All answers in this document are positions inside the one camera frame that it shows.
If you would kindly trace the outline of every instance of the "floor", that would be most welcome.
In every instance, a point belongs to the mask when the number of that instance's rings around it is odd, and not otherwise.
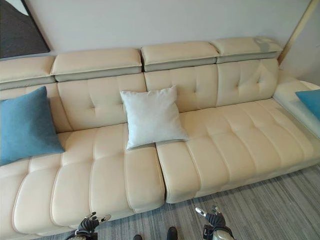
[[[195,211],[217,204],[237,240],[320,240],[320,164],[270,180],[218,192],[103,223],[100,240],[165,240],[175,226],[179,240],[201,240],[206,220]],[[68,234],[39,238],[63,240]]]

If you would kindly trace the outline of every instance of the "throw pillow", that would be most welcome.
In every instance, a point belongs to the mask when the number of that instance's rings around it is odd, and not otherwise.
[[[0,102],[0,165],[31,156],[64,152],[54,124],[45,86]]]
[[[187,140],[182,128],[176,86],[149,92],[120,92],[128,119],[127,149],[166,140]]]
[[[295,94],[303,104],[320,120],[320,89],[297,91]]]

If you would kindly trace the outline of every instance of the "black artwork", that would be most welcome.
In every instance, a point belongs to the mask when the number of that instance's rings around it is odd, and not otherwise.
[[[49,51],[25,2],[0,0],[0,58]]]

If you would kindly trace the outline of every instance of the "white pillow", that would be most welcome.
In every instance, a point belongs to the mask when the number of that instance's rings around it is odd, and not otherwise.
[[[148,92],[121,91],[129,129],[126,149],[166,140],[187,140],[175,103],[176,86]]]

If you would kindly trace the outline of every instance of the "cream leather sofa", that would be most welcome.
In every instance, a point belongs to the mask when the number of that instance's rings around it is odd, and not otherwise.
[[[320,122],[265,37],[62,53],[0,62],[0,99],[45,85],[62,154],[0,166],[0,237],[74,229],[293,172],[320,160]],[[121,90],[177,86],[189,140],[126,150]]]

